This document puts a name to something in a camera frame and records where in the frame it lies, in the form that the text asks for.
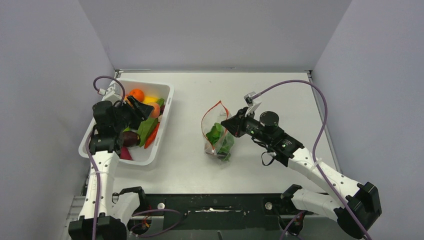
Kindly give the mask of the white green napa cabbage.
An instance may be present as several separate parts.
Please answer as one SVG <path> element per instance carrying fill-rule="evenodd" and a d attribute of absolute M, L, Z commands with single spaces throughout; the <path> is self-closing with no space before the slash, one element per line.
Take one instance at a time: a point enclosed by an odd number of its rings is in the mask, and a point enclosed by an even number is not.
<path fill-rule="evenodd" d="M 205 153 L 218 158 L 222 162 L 228 162 L 231 157 L 231 149 L 235 144 L 235 137 L 218 122 L 214 123 L 205 137 Z"/>

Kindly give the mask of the clear red-zipper bag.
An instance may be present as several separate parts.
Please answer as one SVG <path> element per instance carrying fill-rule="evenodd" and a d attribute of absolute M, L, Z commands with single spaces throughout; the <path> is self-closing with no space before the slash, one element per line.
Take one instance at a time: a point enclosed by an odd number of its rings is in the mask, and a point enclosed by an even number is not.
<path fill-rule="evenodd" d="M 201 119 L 204 153 L 216 159 L 218 163 L 230 161 L 231 151 L 235 144 L 235 137 L 222 125 L 222 122 L 231 116 L 222 101 L 218 101 L 206 111 Z"/>

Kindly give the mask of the peach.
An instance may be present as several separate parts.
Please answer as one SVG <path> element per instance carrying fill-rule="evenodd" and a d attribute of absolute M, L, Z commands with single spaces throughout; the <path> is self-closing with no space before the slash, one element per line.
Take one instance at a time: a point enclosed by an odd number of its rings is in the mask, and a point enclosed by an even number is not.
<path fill-rule="evenodd" d="M 149 115 L 150 118 L 156 119 L 161 115 L 161 106 L 157 102 L 150 102 L 147 105 L 153 107 L 153 110 Z"/>

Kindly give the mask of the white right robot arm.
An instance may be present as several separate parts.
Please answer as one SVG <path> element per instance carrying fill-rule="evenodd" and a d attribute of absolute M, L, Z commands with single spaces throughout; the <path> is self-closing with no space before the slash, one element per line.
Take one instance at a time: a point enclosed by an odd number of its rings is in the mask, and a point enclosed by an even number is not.
<path fill-rule="evenodd" d="M 324 190 L 318 193 L 293 184 L 281 194 L 281 207 L 289 214 L 297 210 L 331 219 L 355 239 L 369 238 L 369 229 L 382 214 L 378 189 L 370 182 L 352 180 L 314 158 L 304 145 L 279 127 L 279 116 L 262 113 L 259 120 L 247 107 L 223 120 L 221 125 L 234 137 L 244 135 L 273 154 L 273 159 L 294 170 Z"/>

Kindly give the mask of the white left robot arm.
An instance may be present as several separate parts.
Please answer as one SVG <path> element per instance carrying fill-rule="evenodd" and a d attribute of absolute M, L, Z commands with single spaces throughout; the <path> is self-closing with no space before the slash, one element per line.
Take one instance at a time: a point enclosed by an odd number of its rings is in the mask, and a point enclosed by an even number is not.
<path fill-rule="evenodd" d="M 90 161 L 87 191 L 77 220 L 69 223 L 73 240 L 125 240 L 131 214 L 141 204 L 142 187 L 123 193 L 123 203 L 112 205 L 115 172 L 124 143 L 124 130 L 139 127 L 154 111 L 134 97 L 115 103 L 102 100 L 92 107 L 94 124 L 85 141 Z"/>

